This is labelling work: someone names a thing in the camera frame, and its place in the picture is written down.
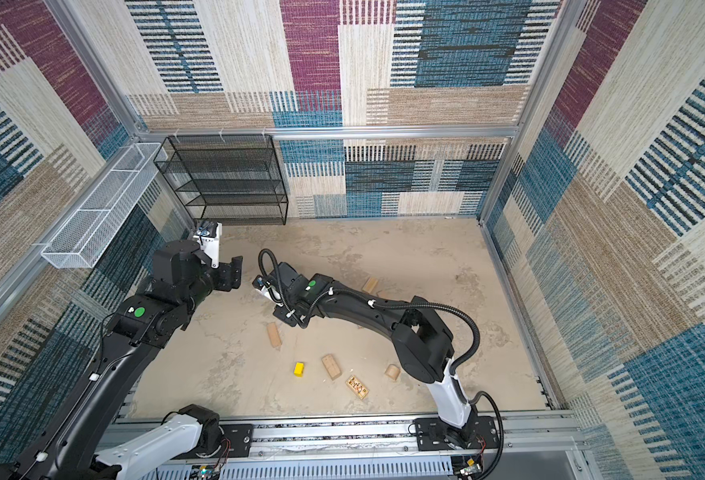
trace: black wire rack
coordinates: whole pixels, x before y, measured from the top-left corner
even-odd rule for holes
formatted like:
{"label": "black wire rack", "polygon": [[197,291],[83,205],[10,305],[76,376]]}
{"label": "black wire rack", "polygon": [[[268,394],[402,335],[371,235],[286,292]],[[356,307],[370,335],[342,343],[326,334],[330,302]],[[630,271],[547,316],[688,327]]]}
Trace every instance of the black wire rack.
{"label": "black wire rack", "polygon": [[194,220],[286,224],[289,199],[270,135],[167,137],[155,161]]}

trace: white mesh basket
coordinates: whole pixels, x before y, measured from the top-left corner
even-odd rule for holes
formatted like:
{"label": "white mesh basket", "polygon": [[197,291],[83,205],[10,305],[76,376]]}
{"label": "white mesh basket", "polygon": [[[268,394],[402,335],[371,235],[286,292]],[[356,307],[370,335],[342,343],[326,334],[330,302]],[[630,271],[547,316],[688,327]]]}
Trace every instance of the white mesh basket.
{"label": "white mesh basket", "polygon": [[165,160],[159,143],[131,145],[41,255],[56,268],[94,268]]}

